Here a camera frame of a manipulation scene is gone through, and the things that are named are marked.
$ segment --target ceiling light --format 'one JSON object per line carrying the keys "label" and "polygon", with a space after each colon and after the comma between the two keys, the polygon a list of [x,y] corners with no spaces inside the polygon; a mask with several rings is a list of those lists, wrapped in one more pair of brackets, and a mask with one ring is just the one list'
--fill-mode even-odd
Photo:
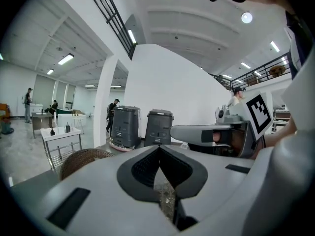
{"label": "ceiling light", "polygon": [[249,12],[244,12],[241,19],[245,24],[248,24],[252,21],[252,15]]}
{"label": "ceiling light", "polygon": [[287,64],[287,62],[286,62],[286,60],[285,60],[285,58],[284,58],[284,57],[282,58],[282,60],[283,60],[283,63],[286,65],[286,64]]}
{"label": "ceiling light", "polygon": [[63,65],[64,63],[68,62],[70,59],[73,59],[74,55],[69,53],[67,56],[65,56],[62,60],[58,62],[59,65]]}
{"label": "ceiling light", "polygon": [[50,69],[47,74],[49,75],[49,74],[52,74],[53,72],[54,72],[54,70]]}
{"label": "ceiling light", "polygon": [[243,65],[244,67],[250,69],[251,67],[249,65],[246,65],[244,62],[241,63],[241,65]]}
{"label": "ceiling light", "polygon": [[275,44],[274,41],[272,41],[270,44],[275,48],[275,50],[277,51],[277,53],[280,51],[279,48],[276,46],[276,44]]}
{"label": "ceiling light", "polygon": [[133,42],[134,44],[137,43],[137,41],[136,41],[136,39],[134,38],[134,36],[133,36],[133,34],[132,34],[132,31],[131,31],[130,29],[128,30],[128,33],[129,33],[129,36],[130,36],[132,42]]}

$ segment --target wicker chair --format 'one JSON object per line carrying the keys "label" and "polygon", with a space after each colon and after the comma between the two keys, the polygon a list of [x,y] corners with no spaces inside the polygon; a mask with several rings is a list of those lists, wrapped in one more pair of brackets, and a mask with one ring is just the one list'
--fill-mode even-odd
{"label": "wicker chair", "polygon": [[63,163],[60,169],[60,179],[64,180],[83,166],[94,162],[95,158],[112,157],[113,154],[101,149],[88,148],[73,153]]}

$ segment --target railing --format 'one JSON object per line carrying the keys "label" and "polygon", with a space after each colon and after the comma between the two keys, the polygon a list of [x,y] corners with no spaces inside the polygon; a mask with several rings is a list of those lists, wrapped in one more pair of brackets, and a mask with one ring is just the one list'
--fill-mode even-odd
{"label": "railing", "polygon": [[[254,69],[250,72],[236,78],[233,80],[228,80],[226,78],[223,78],[222,76],[217,76],[210,74],[213,76],[217,81],[219,81],[226,89],[232,91],[235,87],[240,88],[247,88],[249,86],[256,85],[258,83],[271,80],[273,78],[282,76],[284,74],[291,73],[290,67],[289,67],[289,61],[288,61],[288,53],[283,54],[282,56]],[[284,67],[284,70],[278,70],[277,74],[273,74],[273,70],[270,71],[274,66],[280,65]]]}
{"label": "railing", "polygon": [[114,4],[113,0],[93,0],[103,16],[106,19],[106,22],[110,25],[124,49],[128,53],[130,59],[135,49],[136,44],[133,44],[132,39],[129,36],[129,33],[125,27],[125,24]]}

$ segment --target recessed light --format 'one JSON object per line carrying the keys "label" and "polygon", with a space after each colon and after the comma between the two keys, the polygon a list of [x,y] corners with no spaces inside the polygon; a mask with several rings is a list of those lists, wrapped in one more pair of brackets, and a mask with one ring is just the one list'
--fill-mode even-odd
{"label": "recessed light", "polygon": [[277,53],[280,51],[279,48],[276,46],[276,44],[275,44],[274,41],[272,41],[270,44],[275,48],[275,50],[277,51]]}
{"label": "recessed light", "polygon": [[54,72],[54,70],[50,69],[47,74],[49,75],[49,74],[52,74],[53,72]]}
{"label": "recessed light", "polygon": [[285,60],[285,58],[284,58],[284,57],[282,58],[282,60],[283,60],[283,63],[286,65],[286,64],[287,64],[287,62],[286,62],[286,60]]}
{"label": "recessed light", "polygon": [[244,67],[250,69],[251,67],[249,65],[246,65],[244,62],[241,63],[241,65],[243,65]]}
{"label": "recessed light", "polygon": [[245,24],[248,24],[252,21],[252,15],[249,12],[244,12],[241,19]]}
{"label": "recessed light", "polygon": [[65,56],[62,60],[58,62],[59,65],[63,65],[64,63],[68,62],[69,60],[73,59],[74,55],[69,53],[67,56]]}
{"label": "recessed light", "polygon": [[129,33],[129,36],[130,36],[132,42],[133,42],[134,44],[137,43],[137,41],[136,41],[136,39],[134,38],[134,36],[133,36],[133,34],[132,34],[132,31],[131,31],[130,29],[128,30],[128,33]]}

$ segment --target tiled floor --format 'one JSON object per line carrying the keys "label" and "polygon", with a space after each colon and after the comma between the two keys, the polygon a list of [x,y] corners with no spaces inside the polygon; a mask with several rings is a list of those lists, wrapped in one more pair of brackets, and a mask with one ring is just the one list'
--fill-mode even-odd
{"label": "tiled floor", "polygon": [[[2,176],[13,184],[20,183],[50,169],[44,152],[40,131],[32,133],[32,124],[25,123],[24,119],[11,120],[14,132],[10,135],[1,134],[0,139],[0,166]],[[93,119],[88,118],[81,135],[82,148],[94,148]]]}

